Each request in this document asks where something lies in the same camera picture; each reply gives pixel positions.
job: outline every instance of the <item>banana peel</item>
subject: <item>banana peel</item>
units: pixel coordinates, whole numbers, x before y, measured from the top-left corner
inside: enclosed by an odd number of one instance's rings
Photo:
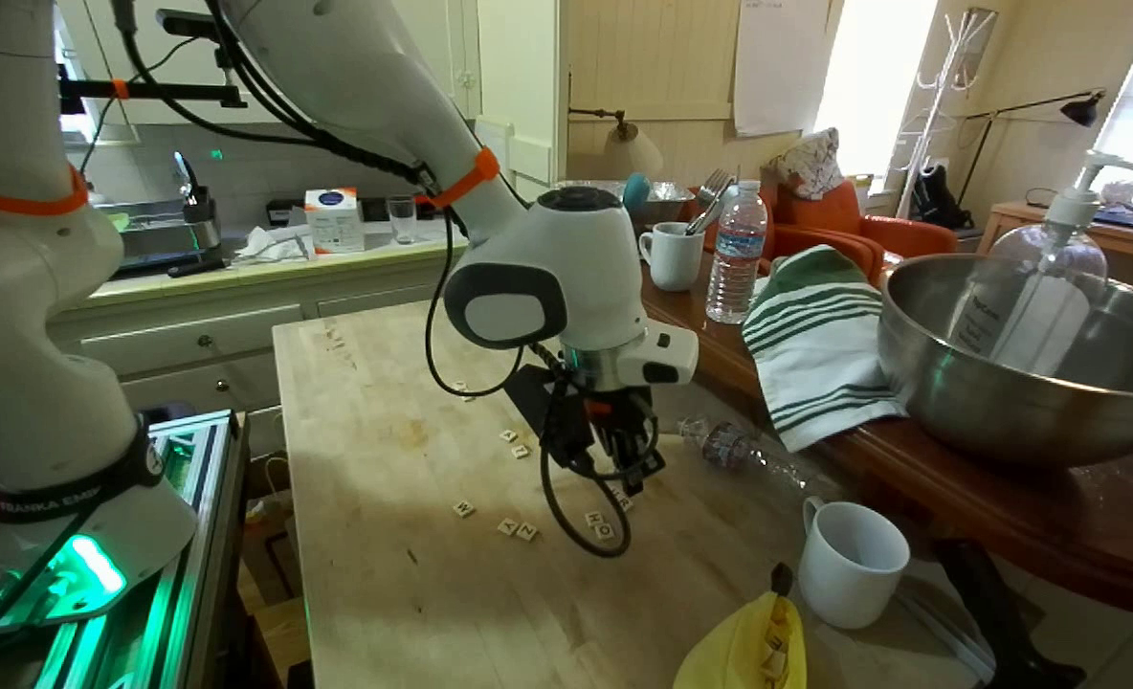
[[[733,609],[693,645],[674,689],[808,689],[798,609],[774,591]]]

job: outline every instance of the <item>glass cup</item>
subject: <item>glass cup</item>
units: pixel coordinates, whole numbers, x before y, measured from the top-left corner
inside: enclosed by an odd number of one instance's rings
[[[391,242],[410,247],[418,225],[418,201],[387,195],[381,206],[387,206]]]

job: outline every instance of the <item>green light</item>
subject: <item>green light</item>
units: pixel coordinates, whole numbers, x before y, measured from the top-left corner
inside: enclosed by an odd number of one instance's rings
[[[108,559],[108,551],[96,539],[72,535],[67,547],[99,577],[104,596],[123,593],[123,573],[117,573],[117,567]]]

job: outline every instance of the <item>wooden board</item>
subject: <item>wooden board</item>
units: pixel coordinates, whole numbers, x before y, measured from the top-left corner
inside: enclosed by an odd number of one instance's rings
[[[686,650],[796,563],[798,522],[765,482],[708,470],[662,432],[671,468],[632,507],[625,559],[576,551],[545,517],[529,431],[494,394],[437,392],[419,362],[423,302],[276,328],[295,528],[318,684],[671,684]],[[456,386],[498,383],[512,355],[437,327]],[[733,419],[695,386],[674,419]],[[598,496],[561,480],[580,525]],[[539,528],[533,543],[498,522]],[[904,613],[841,636],[808,625],[816,684],[973,684]]]

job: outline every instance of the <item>white cup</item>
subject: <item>white cup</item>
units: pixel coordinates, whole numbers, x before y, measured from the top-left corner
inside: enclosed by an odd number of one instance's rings
[[[640,257],[648,262],[653,286],[688,291],[704,262],[704,235],[695,235],[688,224],[653,224],[648,235],[640,235]]]
[[[908,535],[858,502],[803,502],[798,600],[831,630],[868,630],[910,563]]]

